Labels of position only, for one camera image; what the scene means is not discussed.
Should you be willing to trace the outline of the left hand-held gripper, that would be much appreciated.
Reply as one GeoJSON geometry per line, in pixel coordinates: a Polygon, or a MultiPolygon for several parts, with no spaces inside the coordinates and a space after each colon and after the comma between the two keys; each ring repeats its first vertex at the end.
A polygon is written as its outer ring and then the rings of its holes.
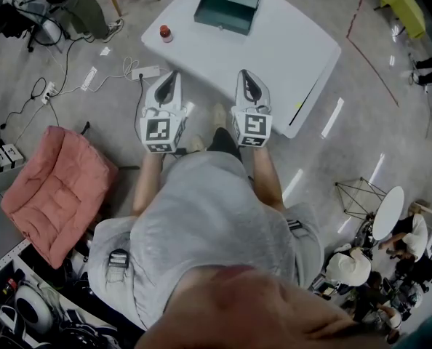
{"type": "Polygon", "coordinates": [[[150,153],[176,153],[186,120],[181,74],[179,71],[166,73],[146,92],[140,118],[144,147],[150,153]]]}

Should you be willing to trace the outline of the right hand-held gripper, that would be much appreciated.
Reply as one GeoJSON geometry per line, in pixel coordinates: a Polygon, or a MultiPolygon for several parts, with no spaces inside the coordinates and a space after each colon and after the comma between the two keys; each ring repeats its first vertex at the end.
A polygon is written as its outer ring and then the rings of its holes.
{"type": "Polygon", "coordinates": [[[253,72],[242,69],[237,77],[235,102],[231,115],[238,146],[263,147],[273,121],[269,89],[253,72]]]}

